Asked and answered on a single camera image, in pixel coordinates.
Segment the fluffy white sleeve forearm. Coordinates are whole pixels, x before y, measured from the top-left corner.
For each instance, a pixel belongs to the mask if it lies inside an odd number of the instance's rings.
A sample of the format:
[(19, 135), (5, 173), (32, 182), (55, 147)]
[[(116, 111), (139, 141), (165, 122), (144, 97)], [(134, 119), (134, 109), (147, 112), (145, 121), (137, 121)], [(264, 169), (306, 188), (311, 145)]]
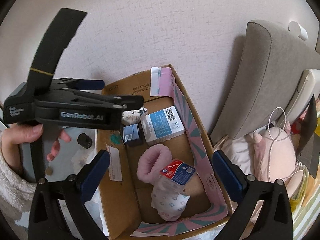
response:
[(21, 177), (19, 146), (6, 146), (1, 139), (1, 211), (11, 221), (20, 220), (30, 210), (35, 184)]

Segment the person's left hand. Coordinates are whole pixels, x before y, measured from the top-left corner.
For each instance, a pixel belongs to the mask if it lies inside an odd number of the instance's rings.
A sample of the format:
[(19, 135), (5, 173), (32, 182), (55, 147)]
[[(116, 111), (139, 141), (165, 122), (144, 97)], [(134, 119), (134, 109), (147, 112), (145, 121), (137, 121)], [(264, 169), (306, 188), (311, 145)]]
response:
[[(18, 152), (18, 145), (23, 143), (35, 142), (43, 135), (43, 125), (15, 125), (6, 129), (2, 133), (2, 153), (4, 156), (9, 156), (9, 153)], [(62, 129), (53, 142), (50, 152), (47, 154), (47, 160), (54, 160), (60, 152), (59, 139), (64, 142), (71, 142), (71, 137)]]

